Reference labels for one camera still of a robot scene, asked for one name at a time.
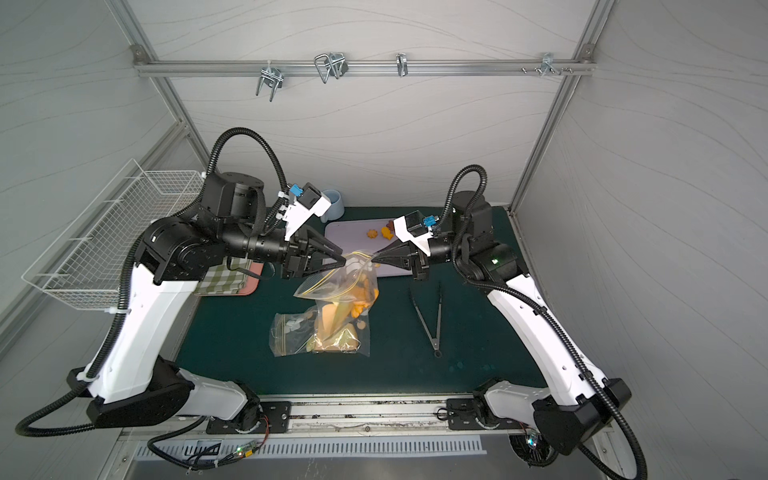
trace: metal tongs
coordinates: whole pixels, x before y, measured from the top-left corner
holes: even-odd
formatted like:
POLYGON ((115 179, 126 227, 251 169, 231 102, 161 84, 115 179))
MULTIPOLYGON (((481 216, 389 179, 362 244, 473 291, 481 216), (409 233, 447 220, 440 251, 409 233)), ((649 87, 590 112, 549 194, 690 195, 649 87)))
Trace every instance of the metal tongs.
POLYGON ((435 357, 440 358, 442 356, 442 352, 440 352, 440 320, 442 318, 442 284, 438 285, 439 292, 440 292, 440 300, 437 304, 437 337, 432 337, 432 334, 429 333, 429 328, 427 327, 427 322, 424 321, 424 316, 422 315, 422 311, 419 310, 419 306, 416 305, 416 298, 413 296, 413 285, 409 288, 409 294, 411 296, 411 303, 413 303, 413 308, 416 309, 416 315, 419 316, 419 320, 422 321, 422 326, 424 327, 424 332, 427 334, 427 338, 429 338, 429 342, 432 344, 432 349, 435 350, 435 357))

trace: gray cutting board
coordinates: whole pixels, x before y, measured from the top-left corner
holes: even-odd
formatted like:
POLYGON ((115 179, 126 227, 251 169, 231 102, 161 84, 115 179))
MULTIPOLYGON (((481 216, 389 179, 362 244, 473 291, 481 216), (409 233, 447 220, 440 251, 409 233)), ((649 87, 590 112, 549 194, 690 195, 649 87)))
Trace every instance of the gray cutting board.
MULTIPOLYGON (((395 241, 397 237, 387 240, 382 235, 382 227, 386 227, 392 218, 374 220, 349 220, 346 222, 331 222, 326 225, 325 237, 342 248, 344 253, 364 250, 374 253, 395 241), (368 230, 376 230, 376 238, 368 238, 368 230)), ((376 276, 410 275, 411 272, 392 265, 382 265, 376 269, 376 276)))

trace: cable tie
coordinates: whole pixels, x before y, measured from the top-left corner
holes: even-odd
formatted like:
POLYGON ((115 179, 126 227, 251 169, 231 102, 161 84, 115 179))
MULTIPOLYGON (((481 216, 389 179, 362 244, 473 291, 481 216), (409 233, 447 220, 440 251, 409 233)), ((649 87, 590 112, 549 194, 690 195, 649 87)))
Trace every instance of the cable tie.
POLYGON ((256 429, 259 427, 259 425, 261 425, 261 421, 260 421, 260 420, 256 422, 256 425, 252 426, 252 427, 251 427, 250 429, 248 429, 248 430, 239 430, 239 429, 235 429, 235 432, 237 432, 237 433, 240 433, 240 434, 251 433, 253 430, 256 430, 256 429))
POLYGON ((98 375, 96 375, 94 378, 87 377, 86 375, 87 373, 85 372, 85 370, 83 370, 82 372, 78 373, 75 376, 75 378, 80 380, 81 382, 86 382, 86 383, 91 383, 98 378, 98 375))
POLYGON ((112 315, 114 315, 115 313, 125 313, 127 315, 131 312, 131 309, 128 308, 123 310, 123 309, 118 309, 116 306, 111 306, 109 308, 105 308, 104 311, 106 313, 111 313, 112 315))

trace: table surface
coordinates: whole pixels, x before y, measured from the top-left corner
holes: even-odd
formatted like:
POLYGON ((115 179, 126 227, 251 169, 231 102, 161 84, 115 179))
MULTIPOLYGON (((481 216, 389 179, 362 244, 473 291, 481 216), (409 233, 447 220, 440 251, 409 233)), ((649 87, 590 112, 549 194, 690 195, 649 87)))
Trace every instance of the table surface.
MULTIPOLYGON (((398 217, 435 207, 347 207, 343 220, 398 217)), ((493 209, 496 238, 518 252, 506 212, 493 209)), ((323 225, 313 218, 318 230, 323 225)), ((181 347, 180 367, 215 379, 245 382, 260 395, 338 393, 470 392, 501 377, 533 387, 544 378, 515 331, 485 294, 466 286, 450 264, 430 267, 430 279, 379 278, 380 295, 369 314, 371 354, 301 353, 274 357, 269 348, 276 313, 301 313, 313 300, 293 293, 303 279, 260 282, 249 296, 207 297, 200 301, 181 347), (410 302, 415 298, 434 335, 438 284, 444 289, 440 350, 435 358, 410 302)))

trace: white wire basket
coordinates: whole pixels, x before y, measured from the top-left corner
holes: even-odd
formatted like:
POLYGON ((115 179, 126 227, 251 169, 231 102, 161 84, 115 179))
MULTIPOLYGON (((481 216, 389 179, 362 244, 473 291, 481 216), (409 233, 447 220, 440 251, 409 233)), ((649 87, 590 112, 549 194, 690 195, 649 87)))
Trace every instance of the white wire basket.
POLYGON ((202 186, 195 170, 148 171, 131 160, 22 279, 77 310, 116 306, 131 244, 150 223, 188 205, 202 186), (110 192, 116 192, 111 199, 110 192), (97 220, 87 223, 94 215, 97 220))

